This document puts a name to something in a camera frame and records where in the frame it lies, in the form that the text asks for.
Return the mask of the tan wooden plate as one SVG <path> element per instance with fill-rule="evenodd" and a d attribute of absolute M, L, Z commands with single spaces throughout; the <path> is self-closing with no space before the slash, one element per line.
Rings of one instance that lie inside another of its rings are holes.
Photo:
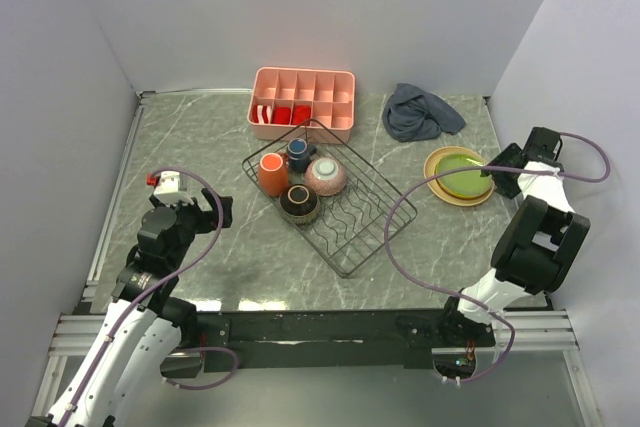
<path fill-rule="evenodd" d="M 486 161 L 476 152 L 460 146 L 436 149 L 426 159 L 424 177 L 461 167 L 485 165 Z M 479 171 L 451 174 L 427 183 L 431 191 L 441 200 L 460 207 L 477 206 L 493 193 L 494 184 L 489 176 Z"/>

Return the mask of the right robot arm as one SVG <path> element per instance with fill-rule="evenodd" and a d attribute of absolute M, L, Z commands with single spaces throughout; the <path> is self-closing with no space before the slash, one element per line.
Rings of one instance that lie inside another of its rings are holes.
<path fill-rule="evenodd" d="M 440 338 L 460 345 L 491 323 L 490 313 L 564 282 L 590 229 L 590 221 L 570 206 L 558 161 L 561 134 L 534 127 L 523 147 L 512 143 L 490 164 L 518 168 L 491 172 L 500 195 L 522 202 L 500 237 L 489 271 L 474 285 L 451 296 L 438 321 Z"/>

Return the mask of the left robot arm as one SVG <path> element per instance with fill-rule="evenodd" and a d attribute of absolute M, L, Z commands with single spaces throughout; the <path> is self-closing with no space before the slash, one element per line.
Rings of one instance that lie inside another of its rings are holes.
<path fill-rule="evenodd" d="M 195 237 L 231 226 L 233 199 L 201 192 L 207 210 L 184 192 L 154 190 L 89 352 L 48 413 L 28 425 L 121 426 L 165 358 L 203 342 L 196 307 L 172 291 Z"/>

